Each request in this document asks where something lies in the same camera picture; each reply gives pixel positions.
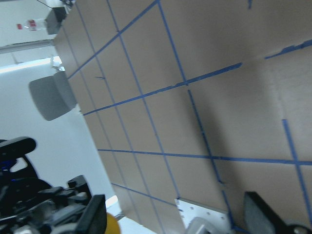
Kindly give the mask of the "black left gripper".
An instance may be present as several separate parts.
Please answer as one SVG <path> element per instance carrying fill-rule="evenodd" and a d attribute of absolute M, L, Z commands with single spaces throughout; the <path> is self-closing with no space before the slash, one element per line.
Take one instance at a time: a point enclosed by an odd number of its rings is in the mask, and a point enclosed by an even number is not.
<path fill-rule="evenodd" d="M 53 229 L 76 223 L 91 200 L 84 176 L 53 187 L 39 178 L 27 154 L 36 141 L 18 137 L 0 141 L 0 232 L 50 234 Z"/>

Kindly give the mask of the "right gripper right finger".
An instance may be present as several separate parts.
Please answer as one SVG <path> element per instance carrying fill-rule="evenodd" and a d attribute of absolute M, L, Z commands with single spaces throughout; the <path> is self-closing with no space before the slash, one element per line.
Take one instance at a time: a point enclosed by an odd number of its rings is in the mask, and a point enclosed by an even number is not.
<path fill-rule="evenodd" d="M 244 221 L 251 234 L 310 234 L 312 230 L 300 224 L 288 224 L 257 192 L 244 193 Z"/>

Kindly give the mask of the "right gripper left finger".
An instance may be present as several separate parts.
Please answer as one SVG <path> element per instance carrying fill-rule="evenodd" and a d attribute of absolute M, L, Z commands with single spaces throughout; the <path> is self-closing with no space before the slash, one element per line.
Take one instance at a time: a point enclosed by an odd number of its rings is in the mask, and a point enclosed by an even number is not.
<path fill-rule="evenodd" d="M 107 212 L 105 195 L 94 195 L 82 213 L 75 228 L 75 233 L 104 234 L 106 228 Z"/>

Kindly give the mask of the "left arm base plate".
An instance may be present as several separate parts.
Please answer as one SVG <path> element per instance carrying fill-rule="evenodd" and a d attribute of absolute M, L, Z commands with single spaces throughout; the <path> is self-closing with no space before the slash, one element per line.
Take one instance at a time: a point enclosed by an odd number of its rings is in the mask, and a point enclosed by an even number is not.
<path fill-rule="evenodd" d="M 187 234 L 234 234 L 229 213 L 188 199 L 175 200 Z"/>

